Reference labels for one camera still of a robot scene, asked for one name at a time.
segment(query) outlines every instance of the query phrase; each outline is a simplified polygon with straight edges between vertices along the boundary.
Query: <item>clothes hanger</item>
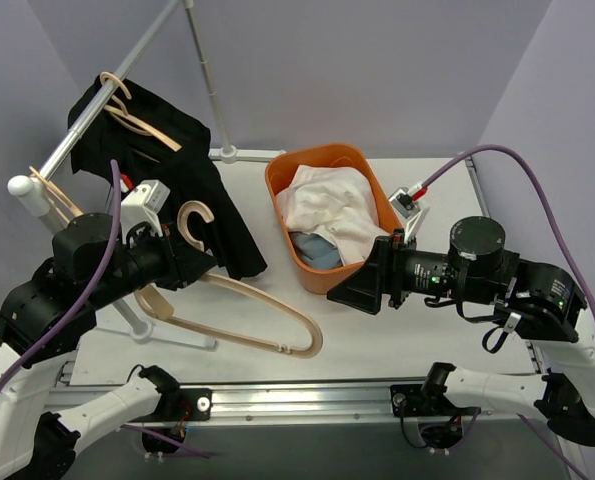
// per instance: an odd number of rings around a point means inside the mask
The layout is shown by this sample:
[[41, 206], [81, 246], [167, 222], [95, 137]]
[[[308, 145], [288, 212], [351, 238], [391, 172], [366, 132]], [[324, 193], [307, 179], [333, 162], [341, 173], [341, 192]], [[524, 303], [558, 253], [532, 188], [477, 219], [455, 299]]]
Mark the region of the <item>clothes hanger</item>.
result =
[[[191, 200], [184, 203], [179, 209], [177, 214], [177, 228], [181, 236], [191, 246], [198, 250], [204, 250], [204, 243], [197, 240], [192, 236], [188, 229], [188, 217], [191, 213], [198, 213], [202, 220], [206, 223], [212, 222], [215, 217], [212, 211], [202, 202]], [[228, 342], [238, 343], [247, 347], [258, 348], [268, 352], [282, 353], [284, 355], [290, 355], [296, 358], [311, 358], [319, 353], [323, 345], [323, 335], [319, 325], [315, 323], [308, 315], [300, 312], [299, 310], [287, 305], [276, 297], [269, 295], [268, 293], [259, 290], [258, 288], [252, 287], [248, 284], [233, 280], [223, 275], [217, 275], [214, 273], [206, 273], [200, 278], [200, 281], [210, 283], [234, 292], [246, 295], [254, 300], [261, 301], [266, 305], [273, 307], [292, 317], [301, 323], [308, 333], [310, 333], [310, 345], [308, 347], [290, 347], [285, 344], [279, 344], [269, 340], [264, 340], [256, 337], [249, 337], [247, 335], [239, 335], [236, 333], [228, 332], [218, 328], [208, 327], [199, 323], [194, 323], [189, 320], [185, 320], [179, 317], [175, 317], [174, 307], [157, 291], [153, 285], [148, 285], [141, 290], [135, 292], [135, 300], [137, 304], [144, 311], [146, 315], [151, 318], [155, 318], [165, 323], [182, 327], [187, 330], [192, 330], [203, 335], [208, 335], [220, 340]]]
[[[41, 174], [34, 167], [31, 166], [28, 168], [30, 169], [32, 176], [39, 180], [44, 185], [44, 187], [46, 187], [46, 190], [50, 194], [52, 194], [57, 200], [59, 200], [59, 202], [64, 207], [66, 207], [66, 209], [68, 209], [68, 211], [73, 215], [73, 217], [79, 217], [80, 215], [84, 214], [81, 208], [75, 205], [75, 202], [68, 198], [68, 196], [64, 192], [62, 192], [57, 185], [55, 185], [52, 181], [46, 180], [44, 177], [42, 177]], [[57, 206], [57, 204], [51, 197], [46, 196], [46, 199], [48, 200], [48, 203], [50, 203], [51, 207], [54, 208], [57, 214], [60, 216], [64, 225], [68, 225], [70, 219], [66, 216], [66, 214]]]
[[[120, 88], [122, 92], [124, 92], [124, 95], [128, 100], [133, 98], [130, 94], [130, 91], [128, 90], [128, 87], [126, 87], [124, 82], [122, 82], [115, 74], [110, 72], [101, 72], [99, 74], [99, 80], [101, 81], [102, 85], [106, 82], [106, 80], [112, 80], [117, 84], [117, 87]], [[172, 138], [157, 130], [152, 125], [144, 122], [140, 118], [128, 113], [126, 105], [116, 95], [111, 96], [110, 99], [115, 102], [119, 108], [112, 105], [104, 105], [104, 110], [110, 113], [110, 115], [123, 127], [139, 135], [155, 137], [173, 152], [178, 152], [181, 150], [181, 145]]]

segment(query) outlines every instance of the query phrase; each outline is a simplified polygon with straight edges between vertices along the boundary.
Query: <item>white table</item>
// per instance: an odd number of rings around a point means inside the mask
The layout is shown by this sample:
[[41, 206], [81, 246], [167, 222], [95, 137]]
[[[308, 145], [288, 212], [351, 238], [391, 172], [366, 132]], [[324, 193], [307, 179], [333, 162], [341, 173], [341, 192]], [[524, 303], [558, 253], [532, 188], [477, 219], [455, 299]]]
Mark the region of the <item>white table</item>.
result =
[[[388, 194], [424, 180], [445, 161], [378, 159], [370, 164]], [[324, 334], [321, 353], [299, 360], [228, 342], [219, 342], [215, 352], [203, 352], [157, 341], [137, 345], [128, 337], [94, 330], [82, 338], [71, 385], [121, 384], [137, 363], [159, 365], [180, 382], [212, 384], [417, 378], [424, 377], [435, 361], [495, 373], [533, 372], [523, 340], [513, 336], [491, 355], [480, 345], [489, 325], [471, 325], [450, 307], [429, 309], [421, 296], [409, 297], [399, 310], [384, 305], [373, 317], [303, 290], [272, 208], [265, 167], [263, 163], [219, 164], [226, 188], [269, 265], [258, 278], [247, 281], [308, 312]], [[451, 226], [463, 217], [481, 214], [466, 166], [458, 165], [444, 175], [426, 198], [431, 210], [418, 236], [418, 249], [446, 252]], [[212, 285], [198, 283], [165, 296], [182, 318], [288, 345], [308, 341], [303, 328], [291, 319]], [[132, 297], [127, 300], [136, 307]], [[468, 311], [490, 308], [472, 306]], [[100, 311], [97, 320], [100, 325], [123, 321], [112, 308]], [[182, 341], [184, 334], [179, 332]]]

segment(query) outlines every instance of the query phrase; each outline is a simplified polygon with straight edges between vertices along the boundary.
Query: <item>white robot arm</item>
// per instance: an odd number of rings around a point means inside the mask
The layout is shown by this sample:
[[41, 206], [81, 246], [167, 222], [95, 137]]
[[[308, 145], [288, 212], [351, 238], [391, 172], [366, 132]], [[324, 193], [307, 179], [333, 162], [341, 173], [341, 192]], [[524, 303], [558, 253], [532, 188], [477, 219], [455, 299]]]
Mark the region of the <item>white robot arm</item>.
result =
[[[108, 267], [70, 322], [58, 328], [100, 264], [112, 230], [109, 215], [71, 221], [53, 237], [53, 256], [6, 297], [0, 311], [0, 479], [61, 478], [104, 435], [149, 414], [170, 416], [179, 406], [177, 381], [152, 366], [80, 407], [44, 412], [69, 354], [95, 327], [97, 310], [150, 283], [186, 287], [216, 265], [214, 257], [188, 245], [175, 225], [160, 224], [156, 213], [167, 191], [145, 181], [122, 202], [124, 233], [118, 232]], [[13, 374], [20, 359], [24, 363]]]
[[[0, 479], [61, 478], [95, 441], [137, 418], [165, 414], [179, 401], [177, 381], [153, 366], [91, 402], [44, 413], [67, 357], [20, 370], [0, 392]], [[9, 345], [0, 345], [0, 376], [17, 358]]]
[[[447, 400], [456, 408], [540, 419], [563, 438], [595, 446], [595, 321], [586, 298], [566, 271], [520, 259], [504, 242], [501, 225], [487, 217], [457, 222], [447, 255], [416, 250], [403, 230], [379, 237], [362, 268], [330, 290], [328, 299], [376, 314], [382, 294], [399, 308], [410, 293], [421, 293], [430, 308], [454, 306], [471, 323], [491, 324], [482, 342], [490, 353], [508, 335], [530, 341], [557, 373], [497, 375], [435, 363], [422, 395], [431, 404]], [[493, 313], [468, 317], [467, 302], [492, 305]]]

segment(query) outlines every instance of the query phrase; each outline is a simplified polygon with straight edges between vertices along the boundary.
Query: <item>purple-gray wall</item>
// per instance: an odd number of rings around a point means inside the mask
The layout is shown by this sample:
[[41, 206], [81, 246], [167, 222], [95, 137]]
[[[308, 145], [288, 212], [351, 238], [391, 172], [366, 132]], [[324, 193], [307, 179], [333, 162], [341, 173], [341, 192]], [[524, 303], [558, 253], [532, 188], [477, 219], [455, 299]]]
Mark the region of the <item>purple-gray wall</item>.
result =
[[[66, 130], [79, 89], [27, 2], [0, 0], [0, 306], [50, 254], [50, 236], [6, 189], [48, 157]], [[88, 207], [98, 204], [100, 182], [67, 171], [59, 184]]]
[[[83, 88], [117, 66], [166, 1], [30, 4]], [[345, 141], [399, 156], [477, 142], [549, 3], [195, 1], [237, 146]], [[132, 78], [212, 125], [190, 42], [180, 9]]]
[[[481, 141], [515, 148], [534, 168], [595, 295], [595, 1], [551, 4]], [[522, 171], [498, 154], [476, 165], [509, 247], [563, 266]], [[595, 449], [585, 456], [595, 479]]]

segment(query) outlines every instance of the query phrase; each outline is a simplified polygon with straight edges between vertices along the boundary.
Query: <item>screw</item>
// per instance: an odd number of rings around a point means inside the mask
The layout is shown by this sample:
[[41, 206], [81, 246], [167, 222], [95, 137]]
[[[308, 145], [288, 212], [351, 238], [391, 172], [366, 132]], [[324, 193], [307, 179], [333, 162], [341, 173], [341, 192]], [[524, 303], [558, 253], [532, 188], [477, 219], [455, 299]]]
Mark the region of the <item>screw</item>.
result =
[[199, 400], [197, 400], [197, 410], [204, 413], [207, 412], [209, 409], [210, 400], [208, 400], [208, 397], [201, 397]]
[[393, 395], [393, 405], [396, 407], [400, 407], [402, 405], [406, 405], [406, 395], [403, 393], [396, 393]]

